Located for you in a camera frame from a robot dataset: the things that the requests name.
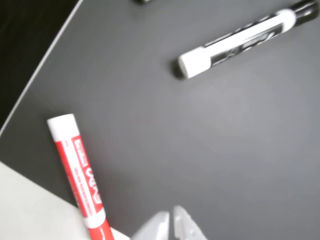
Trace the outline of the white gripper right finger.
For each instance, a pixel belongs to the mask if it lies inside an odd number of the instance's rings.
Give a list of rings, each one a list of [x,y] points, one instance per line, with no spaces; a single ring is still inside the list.
[[[200,227],[191,215],[182,207],[173,208],[174,236],[178,240],[207,240]]]

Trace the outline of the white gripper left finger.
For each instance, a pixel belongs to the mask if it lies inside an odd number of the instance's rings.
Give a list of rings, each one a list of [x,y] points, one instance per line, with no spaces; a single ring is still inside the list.
[[[168,240],[170,213],[160,211],[146,221],[131,237],[131,240]]]

